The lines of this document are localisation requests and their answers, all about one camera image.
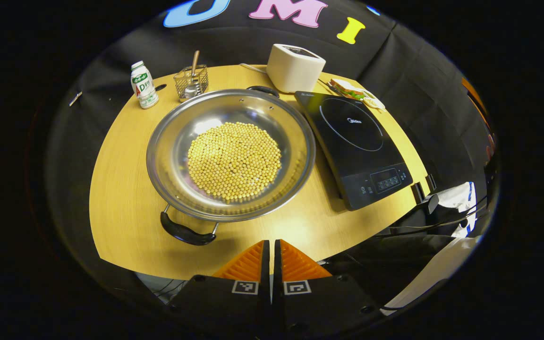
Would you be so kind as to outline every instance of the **wooden table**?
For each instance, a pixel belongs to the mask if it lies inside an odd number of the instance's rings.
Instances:
[[[273,87],[267,75],[240,65],[211,67],[210,91]],[[155,191],[146,171],[146,147],[156,125],[179,105],[173,75],[154,80],[167,84],[158,91],[159,103],[143,110],[131,97],[110,127],[100,149],[91,181],[89,218],[100,257],[110,263],[149,275],[187,280],[194,274],[211,275],[227,261],[261,239],[284,239],[315,261],[329,257],[383,230],[415,206],[406,187],[357,211],[345,209],[339,190],[320,146],[315,168],[301,191],[289,203],[263,217],[249,221],[220,223],[217,239],[206,246],[192,246],[167,234],[160,212],[167,203]],[[322,73],[331,77],[356,81]],[[330,93],[317,84],[315,92]],[[280,98],[298,108],[292,94]],[[398,147],[414,182],[429,193],[427,172],[397,122],[386,110],[371,110]],[[172,207],[169,217],[198,233],[209,233],[213,222],[198,220]]]

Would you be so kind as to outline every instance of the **induction cooktop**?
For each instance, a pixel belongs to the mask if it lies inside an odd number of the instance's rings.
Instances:
[[[364,103],[303,91],[295,92],[295,98],[349,210],[365,207],[413,183],[396,145]]]

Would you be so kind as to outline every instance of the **pot handle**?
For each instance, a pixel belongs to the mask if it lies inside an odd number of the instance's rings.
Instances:
[[[247,88],[248,90],[255,90],[255,91],[262,91],[262,92],[265,92],[267,94],[271,94],[271,95],[274,95],[274,97],[277,97],[277,98],[280,98],[281,96],[278,94],[278,91],[272,89],[272,88],[269,88],[269,87],[266,87],[266,86],[250,86]]]
[[[167,209],[169,209],[169,204],[164,211],[161,211],[161,225],[169,235],[193,246],[204,246],[214,241],[216,237],[215,231],[218,230],[219,222],[216,222],[215,228],[213,228],[211,233],[199,234],[186,226],[173,222],[167,215]]]

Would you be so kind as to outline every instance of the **pink letter m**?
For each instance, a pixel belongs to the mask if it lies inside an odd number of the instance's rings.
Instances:
[[[299,25],[308,27],[318,27],[318,15],[326,3],[318,0],[301,0],[296,3],[291,0],[262,0],[259,7],[253,13],[249,13],[249,17],[253,19],[272,19],[272,7],[276,7],[276,13],[281,20],[285,20],[295,13],[299,14],[293,18],[293,22]]]

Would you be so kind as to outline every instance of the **pile of soybeans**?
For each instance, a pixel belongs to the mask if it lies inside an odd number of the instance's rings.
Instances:
[[[281,151],[253,124],[224,123],[192,141],[188,171],[200,189],[227,202],[248,200],[274,182]]]

